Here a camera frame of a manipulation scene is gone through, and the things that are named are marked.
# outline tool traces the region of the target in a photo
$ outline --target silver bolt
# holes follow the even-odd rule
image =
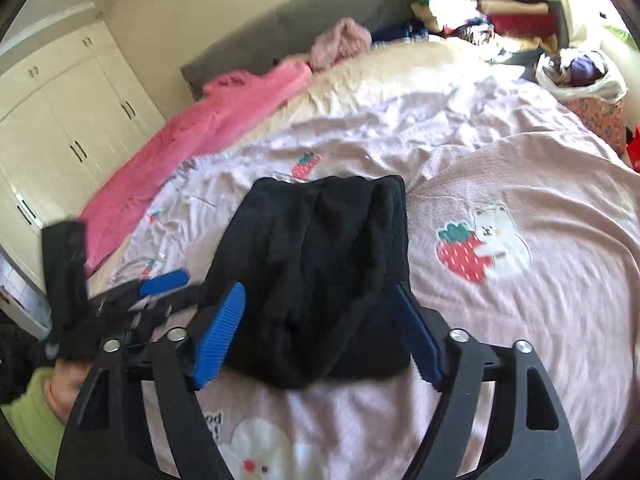
[[[185,337],[187,337],[187,331],[182,327],[172,328],[169,330],[169,333],[166,335],[169,341],[182,341]]]
[[[102,347],[105,352],[115,352],[118,348],[120,348],[120,342],[117,339],[109,339]]]
[[[459,343],[466,343],[469,341],[469,332],[466,330],[462,330],[461,328],[454,328],[451,332],[449,332],[449,337],[453,339],[453,341],[457,341]]]
[[[519,339],[516,341],[516,350],[522,352],[523,354],[530,354],[533,350],[533,346],[529,341]]]

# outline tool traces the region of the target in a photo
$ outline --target plastic bag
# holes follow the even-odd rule
[[[564,102],[569,99],[579,99],[582,97],[599,97],[605,101],[616,104],[626,95],[626,83],[616,64],[601,50],[594,50],[602,56],[605,62],[607,73],[594,84],[581,87],[559,87],[546,75],[544,68],[549,66],[551,58],[546,54],[540,57],[536,81],[542,88],[549,91],[558,101]]]

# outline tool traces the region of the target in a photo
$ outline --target gray headboard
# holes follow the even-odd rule
[[[180,70],[199,99],[204,83],[228,70],[261,75],[273,67],[275,59],[308,52],[318,34],[345,16],[372,31],[402,23],[413,17],[412,1],[291,0],[212,44]]]

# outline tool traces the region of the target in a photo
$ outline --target white wardrobe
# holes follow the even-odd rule
[[[103,22],[0,75],[0,246],[39,288],[40,230],[77,216],[163,125]]]

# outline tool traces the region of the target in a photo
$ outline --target red cloth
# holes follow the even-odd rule
[[[523,36],[526,38],[548,38],[558,33],[556,17],[549,14],[491,14],[496,34]]]
[[[135,229],[183,161],[220,152],[310,83],[311,70],[300,60],[263,77],[237,70],[207,83],[204,99],[172,117],[85,206],[79,219],[86,223],[88,273]]]

